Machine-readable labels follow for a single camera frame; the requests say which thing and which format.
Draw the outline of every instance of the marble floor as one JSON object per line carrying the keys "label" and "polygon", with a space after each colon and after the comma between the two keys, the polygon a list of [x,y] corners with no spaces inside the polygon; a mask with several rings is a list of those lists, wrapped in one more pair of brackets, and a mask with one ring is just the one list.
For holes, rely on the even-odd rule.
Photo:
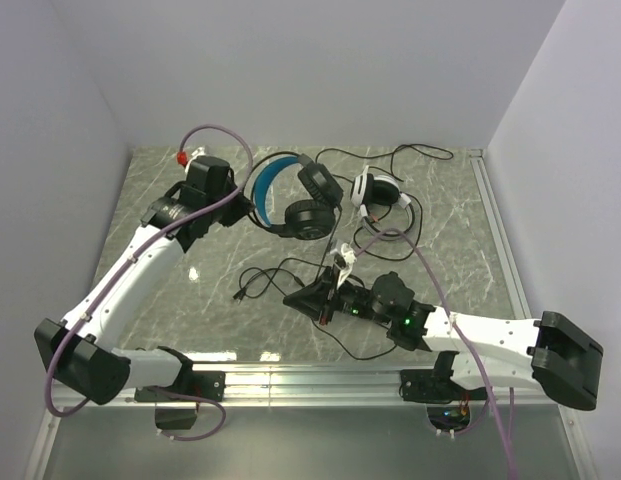
{"label": "marble floor", "polygon": [[[292,149],[314,158],[322,148],[259,147],[254,153],[258,160],[280,149]],[[356,147],[348,150],[374,155],[391,149]],[[453,152],[455,156],[450,161],[430,160],[409,150],[396,156],[395,172],[405,179],[402,188],[418,197],[424,207],[419,244],[447,291],[453,310],[513,318],[497,251],[470,164],[469,157],[476,151],[456,149]],[[135,150],[95,281],[119,257],[147,207],[173,183],[183,179],[183,169],[176,164],[175,153],[172,147]],[[237,179],[245,174],[245,156],[239,148],[215,148],[211,153],[228,160]],[[364,162],[338,153],[326,153],[321,160],[332,173],[347,178],[360,173],[365,163],[384,168],[389,165],[387,159]],[[288,168],[273,184],[268,208],[274,223],[283,222],[287,205],[309,198],[296,173],[297,167]],[[349,241],[358,222],[355,209],[347,199],[349,185],[345,181],[341,183],[346,196],[336,238]],[[383,221],[383,226],[405,228],[406,215],[397,210]],[[365,232],[360,235],[362,242],[367,238]],[[237,303],[232,299],[244,269],[274,267],[287,256],[318,262],[325,244],[326,239],[313,242],[280,239],[256,228],[247,219],[230,229],[215,225],[174,269],[166,272],[136,318],[127,325],[120,346],[147,349],[167,345],[182,352],[205,354],[199,358],[238,362],[353,361],[331,338],[315,330],[307,317],[285,307],[281,303],[282,295],[276,289],[271,288],[257,300],[244,299]],[[399,242],[379,242],[371,251],[401,257],[407,252],[407,246]],[[298,263],[290,263],[288,268],[306,283],[316,272],[315,267]],[[435,305],[439,303],[423,266],[414,256],[401,263],[364,256],[355,265],[353,273],[369,286],[376,277],[389,271],[396,271],[415,291],[415,299]],[[277,284],[287,292],[298,288],[288,275],[278,276]],[[258,282],[254,288],[260,289]],[[381,328],[342,314],[336,314],[327,329],[355,355],[374,355],[392,346]],[[433,354],[397,349],[375,362],[423,365],[431,363],[433,358]]]}

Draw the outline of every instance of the headphone ear cup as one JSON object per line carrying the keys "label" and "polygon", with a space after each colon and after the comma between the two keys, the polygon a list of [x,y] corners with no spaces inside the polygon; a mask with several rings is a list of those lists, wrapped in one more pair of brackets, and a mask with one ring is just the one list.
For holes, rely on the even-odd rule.
{"label": "headphone ear cup", "polygon": [[327,237],[336,222],[332,208],[316,200],[294,202],[286,208],[284,217],[286,226],[299,240]]}
{"label": "headphone ear cup", "polygon": [[305,168],[302,169],[297,174],[297,177],[299,177],[299,180],[301,181],[301,183],[303,184],[303,186],[305,187],[305,189],[308,191],[308,193],[310,194],[312,198],[314,198],[317,202],[329,203],[326,197],[324,197],[323,193],[321,193],[321,190],[319,190],[319,187],[317,187],[316,183],[314,183],[314,181],[310,177],[310,174],[306,171]]}
{"label": "headphone ear cup", "polygon": [[399,200],[399,189],[383,180],[374,180],[371,188],[371,201],[377,205],[390,207]]}

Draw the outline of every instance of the wire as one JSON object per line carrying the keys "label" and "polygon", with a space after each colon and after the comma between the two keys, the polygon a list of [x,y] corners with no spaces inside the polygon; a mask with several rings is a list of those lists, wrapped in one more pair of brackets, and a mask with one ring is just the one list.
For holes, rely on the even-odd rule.
{"label": "wire", "polygon": [[[244,284],[243,283],[243,277],[248,272],[251,272],[253,270],[256,270],[257,273],[252,275],[252,277],[250,277],[250,279]],[[287,293],[284,292],[281,289],[281,287],[279,287],[279,285],[277,285],[275,283],[275,281],[274,281],[275,275],[277,275],[277,273],[279,273],[279,272],[285,272],[285,273],[289,274],[290,276],[292,276],[292,278],[297,283],[297,285],[299,285],[301,288],[305,287],[305,284],[303,283],[303,281],[299,277],[297,277],[290,270],[286,270],[285,268],[270,267],[270,268],[263,269],[263,268],[259,268],[259,267],[250,267],[250,268],[246,268],[243,272],[241,272],[241,275],[239,276],[239,292],[243,292],[243,293],[239,294],[239,292],[238,292],[237,293],[237,299],[239,299],[238,298],[239,296],[241,297],[241,299],[243,299],[243,297],[251,298],[251,299],[257,299],[257,298],[263,296],[266,293],[266,291],[268,290],[270,285],[274,286],[285,297],[287,295]],[[266,283],[266,285],[261,289],[261,291],[259,293],[255,294],[255,295],[248,295],[248,293],[247,293],[248,287],[250,285],[252,285],[252,283],[254,283],[258,278],[260,278],[262,276],[268,277],[268,280],[269,280],[268,283]]]}
{"label": "wire", "polygon": [[[307,260],[303,260],[301,258],[297,258],[297,257],[286,257],[283,260],[281,260],[281,262],[279,262],[279,265],[276,267],[270,267],[270,268],[259,268],[259,267],[250,267],[250,268],[246,268],[243,272],[241,272],[241,274],[239,275],[239,290],[233,295],[233,298],[235,300],[243,300],[244,298],[250,298],[250,299],[257,299],[259,297],[262,297],[266,291],[268,290],[268,288],[270,288],[270,285],[274,285],[274,287],[279,290],[279,292],[281,292],[282,295],[286,296],[287,293],[285,293],[283,291],[283,289],[281,287],[279,287],[275,281],[274,281],[274,277],[277,275],[277,273],[279,271],[283,271],[283,272],[287,272],[290,275],[293,276],[293,279],[295,280],[295,283],[297,283],[297,285],[299,285],[301,288],[305,287],[304,282],[295,274],[293,274],[292,272],[290,272],[289,270],[286,270],[284,268],[281,268],[283,266],[283,264],[285,264],[286,262],[290,262],[290,261],[295,261],[295,262],[299,262],[299,263],[305,263],[306,265],[311,265],[313,267],[319,267],[318,263],[314,263],[314,262],[309,262]],[[248,279],[248,281],[244,284],[242,283],[243,277],[252,270],[257,270],[257,273],[255,273],[252,277],[250,277]],[[268,272],[273,272],[273,275],[270,276],[268,275]],[[266,283],[263,287],[263,289],[255,294],[255,295],[248,295],[247,294],[247,290],[250,287],[250,285],[252,283],[254,283],[256,280],[259,279],[259,277],[261,276],[266,276],[268,277],[268,283]],[[366,288],[366,285],[364,283],[363,280],[361,280],[359,277],[357,277],[356,275],[350,275],[348,278],[350,278],[351,280],[354,280],[355,282],[359,283],[363,288]]]}
{"label": "wire", "polygon": [[319,275],[321,275],[321,269],[323,268],[323,262],[325,262],[326,256],[328,255],[328,251],[330,250],[330,244],[332,243],[332,238],[334,237],[334,234],[337,231],[337,227],[339,226],[339,223],[341,222],[341,215],[343,214],[343,209],[341,208],[341,205],[339,205],[337,208],[339,209],[339,216],[337,217],[337,221],[335,222],[334,227],[332,228],[332,232],[330,232],[330,237],[328,238],[328,243],[326,245],[326,248],[323,250],[323,255],[321,256],[321,262],[319,263],[317,274],[314,277],[315,280],[319,278]]}
{"label": "wire", "polygon": [[316,328],[317,330],[319,330],[321,333],[325,333],[327,336],[329,336],[330,338],[332,338],[335,342],[337,342],[337,344],[339,344],[339,346],[343,349],[344,352],[346,352],[348,354],[348,356],[354,360],[359,360],[362,362],[365,362],[367,360],[374,360],[375,358],[381,358],[384,355],[388,355],[389,353],[392,353],[395,351],[395,349],[397,348],[397,345],[393,345],[389,350],[386,350],[385,352],[381,352],[378,353],[376,355],[372,355],[371,357],[357,357],[356,355],[354,355],[350,350],[347,349],[347,347],[341,342],[341,340],[339,340],[337,337],[335,337],[333,334],[331,334],[330,332],[324,330],[323,328],[321,328],[319,325],[317,325],[316,323],[314,323],[314,320],[311,318],[310,322],[312,323],[312,326],[314,328]]}
{"label": "wire", "polygon": [[235,198],[237,195],[239,195],[243,191],[246,184],[248,183],[248,178],[250,178],[250,174],[252,173],[253,164],[254,164],[254,158],[252,157],[252,151],[250,150],[250,147],[248,146],[248,144],[243,138],[241,138],[237,133],[233,132],[232,130],[226,127],[223,127],[221,125],[205,124],[205,125],[200,125],[198,127],[193,128],[183,137],[183,140],[181,141],[181,144],[179,146],[179,151],[183,151],[185,143],[194,133],[200,130],[208,130],[208,129],[224,132],[230,135],[231,137],[233,137],[235,140],[237,140],[241,144],[241,146],[243,147],[243,149],[245,150],[248,156],[248,172],[247,172],[245,180],[240,185],[238,185],[236,189],[234,189],[232,192],[230,192],[227,196],[225,196],[221,200],[213,203],[212,205],[208,205],[207,207],[197,210],[196,212],[191,213],[190,215],[187,215],[171,223],[170,225],[162,228],[161,230],[157,231],[157,233],[155,233],[148,240],[146,240],[139,248],[137,248],[132,253],[132,255],[130,255],[121,264],[121,266],[113,273],[112,277],[110,277],[110,280],[108,280],[108,282],[105,284],[103,289],[101,289],[101,291],[99,291],[97,295],[92,299],[92,301],[88,303],[88,306],[86,307],[85,312],[81,315],[79,320],[70,329],[70,331],[63,337],[63,339],[57,346],[57,349],[55,350],[54,354],[52,355],[52,359],[50,360],[50,364],[48,365],[48,370],[46,371],[46,381],[45,381],[43,397],[44,397],[46,407],[52,415],[56,417],[68,417],[76,413],[77,411],[79,411],[86,403],[88,403],[88,399],[85,398],[78,405],[75,405],[74,407],[70,409],[67,409],[67,410],[57,409],[52,399],[52,384],[54,383],[54,373],[57,370],[57,366],[59,365],[59,360],[61,359],[61,356],[63,355],[63,352],[65,351],[68,344],[74,339],[75,335],[83,328],[83,326],[92,318],[92,314],[97,310],[99,305],[101,305],[101,303],[105,300],[105,298],[112,291],[112,289],[117,284],[117,282],[121,280],[121,278],[128,271],[128,269],[136,263],[140,255],[144,253],[153,243],[155,243],[160,238],[163,238],[167,233],[170,233],[171,231],[177,228],[180,228],[181,226],[187,223],[190,223],[202,217],[203,215],[207,215],[208,213],[216,210],[217,208],[220,208],[226,205],[227,203],[231,202],[233,198]]}
{"label": "wire", "polygon": [[201,435],[194,435],[192,437],[183,437],[181,435],[174,435],[172,433],[166,432],[165,430],[161,430],[160,431],[161,435],[168,437],[170,440],[176,440],[178,442],[196,442],[197,440],[203,440],[204,438],[211,437],[212,435],[217,433],[219,430],[221,430],[221,427],[223,427],[223,424],[226,422],[226,409],[223,408],[223,405],[221,405],[219,402],[210,400],[209,398],[196,397],[193,395],[183,395],[180,393],[173,393],[173,392],[170,392],[168,390],[165,390],[159,387],[153,387],[150,390],[161,393],[165,395],[166,397],[170,397],[175,400],[185,400],[189,402],[195,402],[197,404],[197,408],[199,404],[207,403],[208,405],[213,405],[214,407],[217,407],[217,409],[221,412],[221,419],[219,419],[219,423],[217,423],[217,425],[215,425],[211,430]]}
{"label": "wire", "polygon": [[512,444],[512,426],[514,424],[514,388],[510,387],[510,418],[508,419],[508,440]]}
{"label": "wire", "polygon": [[336,174],[334,174],[334,173],[333,173],[333,174],[332,174],[332,176],[333,176],[334,178],[340,178],[341,180],[345,180],[345,181],[346,181],[346,182],[348,182],[350,185],[354,185],[354,180],[350,180],[349,178],[346,178],[346,177],[344,177],[344,176],[342,176],[342,175],[336,175]]}
{"label": "wire", "polygon": [[503,421],[501,419],[501,414],[499,413],[499,409],[497,407],[497,398],[495,397],[494,392],[492,391],[492,383],[490,382],[490,378],[488,377],[488,372],[486,371],[485,365],[481,361],[481,357],[479,355],[479,352],[475,348],[475,346],[472,344],[470,339],[466,337],[466,335],[463,333],[461,328],[459,328],[459,325],[457,325],[457,322],[454,321],[454,319],[451,317],[450,305],[448,304],[446,295],[443,292],[443,288],[441,287],[439,280],[437,279],[436,275],[432,271],[430,264],[428,263],[426,258],[423,256],[423,253],[421,252],[419,247],[412,240],[410,240],[407,237],[407,235],[403,234],[401,230],[396,229],[396,228],[388,228],[387,230],[379,232],[374,237],[372,237],[372,239],[364,247],[360,248],[359,250],[355,252],[355,256],[358,257],[362,255],[363,253],[365,253],[366,250],[370,248],[372,244],[374,244],[376,241],[380,239],[382,235],[385,235],[388,232],[394,232],[394,233],[401,234],[403,239],[406,242],[408,242],[408,244],[412,247],[412,251],[419,257],[419,260],[421,260],[423,267],[426,269],[426,272],[428,273],[428,277],[430,277],[430,281],[432,282],[435,290],[437,291],[437,295],[439,296],[439,300],[441,301],[441,306],[443,310],[445,311],[446,316],[449,318],[452,328],[454,328],[455,332],[457,333],[461,341],[465,344],[468,351],[472,355],[472,358],[474,358],[474,361],[477,364],[477,368],[479,369],[479,373],[481,374],[481,379],[483,380],[483,383],[486,387],[486,393],[488,395],[488,402],[490,404],[492,413],[494,414],[494,419],[495,419],[495,423],[497,424],[497,430],[499,431],[499,436],[501,437],[501,443],[503,444],[503,449],[505,451],[506,460],[508,462],[508,477],[510,480],[516,480],[518,478],[518,473],[517,473],[517,467],[516,467],[516,462],[514,458],[514,452],[512,451],[512,445],[511,445],[510,439],[508,438],[507,433],[503,427]]}
{"label": "wire", "polygon": [[[421,232],[423,231],[423,205],[421,205],[421,202],[419,201],[419,199],[417,197],[415,197],[414,195],[410,194],[410,193],[406,193],[406,195],[408,195],[410,198],[412,198],[415,202],[417,202],[417,204],[419,205],[419,228],[417,230],[417,239],[415,240],[415,244],[419,245],[419,241],[421,240]],[[389,213],[390,210],[392,209],[392,207],[390,207],[390,209],[382,216],[380,217],[377,221],[380,221],[382,219],[384,219]],[[359,241],[357,240],[357,235],[359,235],[362,231],[365,230],[365,227],[361,226],[359,228],[357,228],[357,230],[354,232],[354,235],[352,236],[352,243],[354,243],[354,245],[361,249],[361,245],[359,244]],[[404,262],[407,259],[409,259],[412,256],[412,250],[410,250],[408,252],[407,255],[403,256],[403,257],[399,257],[399,258],[391,258],[391,257],[385,257],[383,255],[379,255],[377,253],[373,253],[373,252],[369,252],[366,250],[366,253],[372,257],[378,258],[380,260],[386,260],[388,262]]]}
{"label": "wire", "polygon": [[[437,155],[435,155],[435,154],[433,154],[431,152],[427,152],[425,150],[422,150],[424,148],[427,148],[427,149],[430,149],[430,150],[434,150],[435,152],[440,152],[440,153],[443,154],[443,156],[437,156]],[[446,150],[445,148],[435,147],[435,146],[432,146],[432,145],[427,145],[425,143],[404,143],[404,144],[399,145],[397,148],[395,148],[391,152],[381,153],[379,155],[359,155],[359,154],[356,154],[356,153],[353,153],[353,152],[349,152],[347,150],[342,150],[341,148],[324,148],[319,153],[317,153],[317,156],[314,158],[314,160],[315,160],[315,162],[319,163],[319,157],[321,155],[323,155],[324,153],[327,153],[327,152],[344,153],[344,154],[349,155],[351,157],[360,158],[361,160],[376,160],[376,159],[379,159],[379,158],[390,157],[390,175],[392,175],[394,178],[396,178],[397,181],[403,182],[404,180],[399,178],[394,173],[394,159],[395,159],[395,155],[397,153],[401,152],[402,150],[406,150],[406,149],[414,150],[415,152],[420,153],[424,157],[432,158],[434,160],[452,160],[454,158],[454,153],[452,153],[450,150]]]}

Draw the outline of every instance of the black headphones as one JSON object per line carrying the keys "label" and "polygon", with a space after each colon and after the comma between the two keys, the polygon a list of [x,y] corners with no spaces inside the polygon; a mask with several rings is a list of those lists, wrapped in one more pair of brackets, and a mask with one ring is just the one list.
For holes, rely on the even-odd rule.
{"label": "black headphones", "polygon": [[[275,177],[285,168],[301,164],[297,177],[312,200],[299,200],[286,208],[283,224],[272,224],[266,212],[266,196]],[[341,208],[343,189],[328,172],[307,155],[288,155],[264,168],[254,182],[253,200],[264,230],[283,238],[316,240],[332,232],[336,218],[335,208]]]}
{"label": "black headphones", "polygon": [[[372,175],[368,173],[368,166],[355,177],[350,190],[350,201],[357,207],[366,230],[373,235],[379,233],[380,230],[374,226],[374,221],[371,219],[368,211],[370,205],[386,207],[399,205],[406,210],[410,219],[410,225],[403,233],[407,234],[414,227],[416,215],[410,197],[401,192],[396,179],[389,175]],[[380,237],[380,240],[397,240],[400,237],[399,234],[388,233]]]}

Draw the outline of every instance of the black bracket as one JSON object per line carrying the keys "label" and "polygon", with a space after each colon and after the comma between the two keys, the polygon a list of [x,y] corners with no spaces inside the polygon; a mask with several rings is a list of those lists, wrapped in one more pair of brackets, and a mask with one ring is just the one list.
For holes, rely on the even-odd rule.
{"label": "black bracket", "polygon": [[539,328],[537,343],[528,348],[532,378],[555,402],[577,410],[594,410],[603,347],[560,313],[543,312],[535,326]]}
{"label": "black bracket", "polygon": [[401,398],[406,402],[433,405],[445,405],[464,399],[486,400],[485,388],[465,390],[450,379],[455,355],[457,352],[441,352],[434,368],[401,370]]}
{"label": "black bracket", "polygon": [[[187,390],[178,393],[220,402],[226,388],[226,374],[220,371],[191,372],[188,384]],[[197,408],[179,406],[182,400],[175,400],[152,388],[138,389],[134,399],[140,403],[175,403],[174,407],[155,409],[154,423],[160,430],[189,430],[197,420]]]}

